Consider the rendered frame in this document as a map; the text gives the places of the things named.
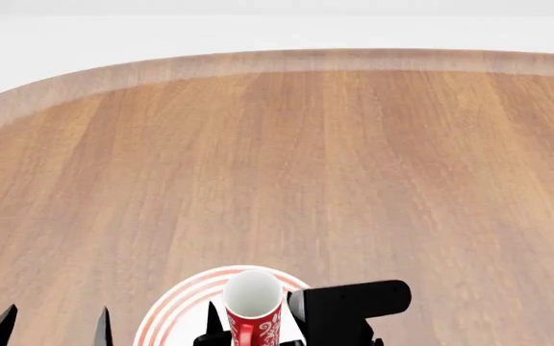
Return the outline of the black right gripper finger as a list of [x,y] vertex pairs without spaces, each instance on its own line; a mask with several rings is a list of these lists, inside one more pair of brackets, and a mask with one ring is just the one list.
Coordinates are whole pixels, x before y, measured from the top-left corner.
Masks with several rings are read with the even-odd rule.
[[296,290],[293,292],[288,292],[287,294],[287,303],[290,309],[290,313],[296,325],[305,326],[306,314],[305,314],[305,301],[304,301],[304,290]]
[[221,334],[223,331],[224,330],[216,307],[213,302],[209,302],[206,335]]

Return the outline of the red mug with white pattern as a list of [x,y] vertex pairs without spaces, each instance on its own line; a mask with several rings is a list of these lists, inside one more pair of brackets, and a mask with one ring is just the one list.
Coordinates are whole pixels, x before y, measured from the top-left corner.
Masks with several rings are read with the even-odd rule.
[[279,346],[284,290],[270,273],[246,270],[223,290],[234,346]]

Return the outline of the white plate with red rings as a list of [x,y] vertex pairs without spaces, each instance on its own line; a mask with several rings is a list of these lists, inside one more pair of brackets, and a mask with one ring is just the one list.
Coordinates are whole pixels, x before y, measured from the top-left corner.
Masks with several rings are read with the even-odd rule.
[[238,273],[263,270],[281,283],[286,293],[309,287],[305,282],[269,267],[231,265],[197,273],[171,287],[146,313],[138,327],[133,346],[192,346],[206,333],[209,305],[214,305],[224,331],[229,331],[222,302],[223,288]]

